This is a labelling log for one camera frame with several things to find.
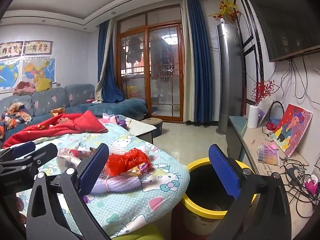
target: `hello kitty bedsheet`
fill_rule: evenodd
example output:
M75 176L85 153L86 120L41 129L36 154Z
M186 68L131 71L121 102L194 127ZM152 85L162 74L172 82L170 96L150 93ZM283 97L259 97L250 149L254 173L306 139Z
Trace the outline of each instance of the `hello kitty bedsheet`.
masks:
M130 233L164 216L181 200L189 184L190 175L186 166L154 145L145 142L127 130L113 123L104 124L108 133L67 134L58 138L35 140L36 149L49 143L57 148L78 150L97 148L100 143L108 146L118 144L126 150L147 145L153 169L140 177L141 187L126 193L104 193L88 195L86 203L95 219L114 238ZM60 174L56 160L53 159L39 168L47 175ZM24 202L23 213L27 215L31 189L18 193ZM77 228L63 195L58 195L61 207L72 231L81 234Z

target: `television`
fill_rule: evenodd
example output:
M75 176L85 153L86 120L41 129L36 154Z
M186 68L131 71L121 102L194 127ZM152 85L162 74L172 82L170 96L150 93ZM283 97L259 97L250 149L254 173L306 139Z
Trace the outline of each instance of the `television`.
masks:
M320 0L250 0L270 62L320 52Z

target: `sofa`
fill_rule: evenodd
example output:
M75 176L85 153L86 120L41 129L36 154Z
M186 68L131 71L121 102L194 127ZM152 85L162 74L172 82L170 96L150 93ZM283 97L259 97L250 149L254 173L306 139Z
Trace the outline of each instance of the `sofa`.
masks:
M68 85L65 88L57 87L46 91L35 92L31 96L9 96L0 100L0 111L5 111L14 102L22 102L26 111L32 116L29 125L38 124L51 118L50 111L53 109L65 108L66 114L84 113L91 111L95 116L106 114L122 114L124 116L142 120L148 112L146 102L143 99L126 99L119 103L86 103L86 100L94 97L94 85L76 84ZM25 128L25 124L19 124L16 128L7 131L1 140L6 141L11 135Z

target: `world map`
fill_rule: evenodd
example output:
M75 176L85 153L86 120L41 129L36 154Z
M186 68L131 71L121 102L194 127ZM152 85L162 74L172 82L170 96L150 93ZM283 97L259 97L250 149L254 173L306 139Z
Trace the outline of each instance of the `world map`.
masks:
M0 92L13 91L19 74L20 61L0 62Z
M55 82L55 58L32 58L23 62L23 81L38 85L40 77Z

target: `red plastic bag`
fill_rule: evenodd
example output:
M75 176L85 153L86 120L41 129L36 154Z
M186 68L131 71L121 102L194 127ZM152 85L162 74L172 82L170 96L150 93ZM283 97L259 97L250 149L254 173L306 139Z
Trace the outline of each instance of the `red plastic bag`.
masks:
M118 176L141 163L147 163L150 165L150 160L142 150L133 148L123 155L109 155L104 169L107 175Z

